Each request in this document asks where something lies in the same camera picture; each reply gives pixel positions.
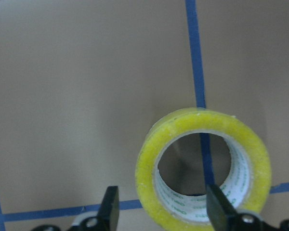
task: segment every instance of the tape hole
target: tape hole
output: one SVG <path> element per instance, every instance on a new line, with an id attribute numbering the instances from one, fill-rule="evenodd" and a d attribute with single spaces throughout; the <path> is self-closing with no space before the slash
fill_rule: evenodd
<path id="1" fill-rule="evenodd" d="M 220 136 L 210 134 L 215 183 L 221 185 L 230 171 L 229 148 Z M 205 182 L 199 134 L 190 134 L 172 143 L 158 163 L 165 183 L 183 195 L 204 195 Z"/>

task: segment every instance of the packing tape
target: packing tape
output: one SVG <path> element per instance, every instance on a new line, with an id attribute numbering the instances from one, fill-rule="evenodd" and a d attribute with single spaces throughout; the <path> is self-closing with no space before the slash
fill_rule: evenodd
<path id="1" fill-rule="evenodd" d="M 269 194 L 271 167 L 260 138 L 234 116 L 186 108 L 160 119 L 149 131 L 136 165 L 136 187 L 149 216 L 168 231 L 211 231 L 206 196 L 186 196 L 163 181 L 158 163 L 177 139 L 192 133 L 218 135 L 231 155 L 230 172 L 220 186 L 235 208 L 259 212 Z"/>

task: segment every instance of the beige surface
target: beige surface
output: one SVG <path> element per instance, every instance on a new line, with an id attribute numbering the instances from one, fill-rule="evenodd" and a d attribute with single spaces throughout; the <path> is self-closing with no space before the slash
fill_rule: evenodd
<path id="1" fill-rule="evenodd" d="M 178 1 L 0 1 L 3 212 L 136 199 L 145 134 L 195 105 L 191 76 Z"/>
<path id="2" fill-rule="evenodd" d="M 289 182 L 289 1 L 199 0 L 208 108 L 264 141 L 273 184 Z"/>
<path id="3" fill-rule="evenodd" d="M 289 182 L 289 1 L 197 5 L 208 108 L 255 130 L 273 184 Z M 183 1 L 0 0 L 3 212 L 97 204 L 114 184 L 122 201 L 136 199 L 145 134 L 168 112 L 194 106 L 193 87 Z M 217 153 L 223 144 L 213 146 Z M 192 178 L 201 163 L 188 161 L 191 148 L 180 174 L 194 189 L 203 181 Z M 224 173 L 227 163 L 215 160 Z M 289 218 L 289 193 L 270 195 L 263 216 Z M 71 220 L 50 219 L 62 227 Z M 121 212 L 118 230 L 161 228 L 136 209 Z"/>

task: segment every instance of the tape roll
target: tape roll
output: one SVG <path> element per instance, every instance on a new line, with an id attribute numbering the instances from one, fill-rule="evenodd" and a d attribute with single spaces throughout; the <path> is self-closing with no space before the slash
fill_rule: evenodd
<path id="1" fill-rule="evenodd" d="M 235 208 L 259 212 L 271 186 L 270 160 L 261 139 L 234 116 L 186 108 L 160 119 L 149 131 L 136 165 L 136 187 L 149 216 L 168 231 L 211 231 L 206 196 L 186 196 L 163 181 L 158 162 L 166 149 L 192 133 L 218 135 L 231 155 L 230 172 L 220 186 Z"/>

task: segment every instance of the yellow tape roll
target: yellow tape roll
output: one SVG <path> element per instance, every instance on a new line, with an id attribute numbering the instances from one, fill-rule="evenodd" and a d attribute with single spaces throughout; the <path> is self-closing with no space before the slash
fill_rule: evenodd
<path id="1" fill-rule="evenodd" d="M 169 188 L 158 171 L 165 150 L 192 133 L 210 133 L 226 141 L 231 168 L 221 189 L 235 208 L 259 212 L 271 186 L 271 167 L 260 138 L 234 116 L 186 108 L 160 119 L 149 131 L 136 166 L 136 187 L 149 216 L 168 231 L 211 231 L 206 196 L 186 196 Z"/>

